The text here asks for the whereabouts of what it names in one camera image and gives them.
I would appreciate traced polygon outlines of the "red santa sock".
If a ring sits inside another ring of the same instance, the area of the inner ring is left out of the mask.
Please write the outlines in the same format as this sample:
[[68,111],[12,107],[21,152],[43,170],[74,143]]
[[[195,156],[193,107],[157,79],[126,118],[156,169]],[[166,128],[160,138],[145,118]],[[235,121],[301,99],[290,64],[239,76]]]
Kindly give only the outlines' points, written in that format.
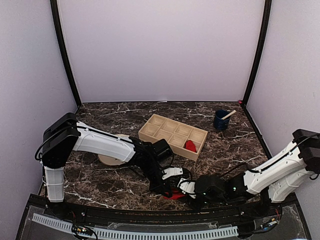
[[194,153],[197,152],[197,147],[192,140],[187,140],[184,144],[184,148]]
[[172,192],[172,196],[171,197],[164,196],[163,198],[164,199],[170,199],[170,200],[178,200],[178,199],[184,198],[186,196],[185,194],[183,194],[181,191],[179,191],[176,188],[173,188],[171,190],[171,192]]

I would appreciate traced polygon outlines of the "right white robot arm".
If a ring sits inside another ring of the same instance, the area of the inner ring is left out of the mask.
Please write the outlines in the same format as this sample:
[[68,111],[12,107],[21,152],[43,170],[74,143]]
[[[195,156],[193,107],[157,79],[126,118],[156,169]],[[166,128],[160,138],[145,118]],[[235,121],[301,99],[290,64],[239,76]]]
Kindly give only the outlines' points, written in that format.
[[248,169],[228,180],[217,175],[202,175],[193,187],[192,206],[202,209],[206,204],[241,205],[261,195],[255,213],[266,217],[275,204],[283,202],[307,179],[320,174],[320,135],[298,129],[293,140],[265,163]]

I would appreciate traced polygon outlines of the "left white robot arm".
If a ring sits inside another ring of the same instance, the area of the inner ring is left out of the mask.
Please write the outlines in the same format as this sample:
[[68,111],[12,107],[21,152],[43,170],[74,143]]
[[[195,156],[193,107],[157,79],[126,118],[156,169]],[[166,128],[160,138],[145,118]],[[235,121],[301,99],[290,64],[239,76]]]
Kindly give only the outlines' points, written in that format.
[[64,167],[73,151],[110,157],[139,167],[149,180],[151,192],[167,198],[173,195],[170,183],[163,179],[164,169],[160,165],[174,154],[165,139],[151,143],[132,136],[117,136],[88,126],[68,112],[44,131],[43,142],[34,155],[44,167],[50,208],[60,218],[67,218],[71,213],[70,206],[64,202]]

